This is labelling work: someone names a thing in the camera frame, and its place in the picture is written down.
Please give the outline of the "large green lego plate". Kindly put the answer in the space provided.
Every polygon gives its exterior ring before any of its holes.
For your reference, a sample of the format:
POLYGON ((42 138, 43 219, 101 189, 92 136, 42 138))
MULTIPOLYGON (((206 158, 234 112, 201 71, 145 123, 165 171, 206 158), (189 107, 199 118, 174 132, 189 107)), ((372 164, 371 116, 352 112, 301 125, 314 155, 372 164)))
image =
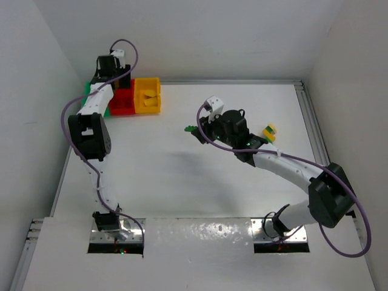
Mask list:
POLYGON ((195 130, 197 130, 198 129, 198 127, 197 126, 195 126, 195 125, 188 125, 187 127, 185 127, 184 128, 184 131, 185 132, 194 132, 195 130))

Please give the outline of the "yellow lego brick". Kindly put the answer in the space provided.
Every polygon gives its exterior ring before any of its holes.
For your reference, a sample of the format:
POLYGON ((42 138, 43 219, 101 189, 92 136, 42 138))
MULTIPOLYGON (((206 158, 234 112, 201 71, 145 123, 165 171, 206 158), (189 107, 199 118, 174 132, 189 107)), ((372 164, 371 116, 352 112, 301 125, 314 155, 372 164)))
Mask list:
POLYGON ((158 106, 158 99, 157 99, 157 97, 146 98, 144 100, 144 105, 146 107, 157 107, 158 106))

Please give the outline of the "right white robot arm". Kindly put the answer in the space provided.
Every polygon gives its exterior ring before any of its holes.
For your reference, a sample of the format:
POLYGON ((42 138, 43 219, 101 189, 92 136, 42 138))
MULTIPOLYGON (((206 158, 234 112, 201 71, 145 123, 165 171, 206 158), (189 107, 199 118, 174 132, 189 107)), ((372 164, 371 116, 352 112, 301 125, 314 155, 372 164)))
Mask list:
POLYGON ((264 138, 249 132, 244 115, 244 110, 228 110, 213 121, 198 116, 198 128, 192 134, 203 144, 221 142, 222 148, 234 153, 241 162, 272 172, 307 194, 306 201, 286 204, 264 222, 265 234, 276 238, 314 223, 334 228, 354 204, 343 168, 333 162, 322 166, 281 153, 264 138))

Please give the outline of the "yellow round lego piece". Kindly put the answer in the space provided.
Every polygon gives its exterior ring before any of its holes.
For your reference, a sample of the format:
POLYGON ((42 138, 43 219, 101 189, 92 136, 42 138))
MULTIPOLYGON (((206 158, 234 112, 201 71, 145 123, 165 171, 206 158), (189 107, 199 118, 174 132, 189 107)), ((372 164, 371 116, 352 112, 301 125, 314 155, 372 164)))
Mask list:
POLYGON ((154 98, 156 96, 156 92, 154 90, 145 90, 144 95, 149 98, 154 98))

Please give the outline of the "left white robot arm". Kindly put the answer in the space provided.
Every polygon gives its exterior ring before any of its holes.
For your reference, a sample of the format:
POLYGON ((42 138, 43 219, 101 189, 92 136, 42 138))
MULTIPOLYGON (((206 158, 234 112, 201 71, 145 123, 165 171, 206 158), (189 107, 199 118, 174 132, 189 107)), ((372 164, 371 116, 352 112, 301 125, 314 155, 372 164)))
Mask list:
POLYGON ((92 217, 100 232, 117 232, 121 228, 118 215, 121 208, 112 188, 103 178, 107 156, 112 150, 104 113, 119 86, 118 77, 129 70, 123 50, 111 49, 108 55, 99 56, 88 97, 79 112, 68 118, 72 143, 92 179, 95 192, 92 217))

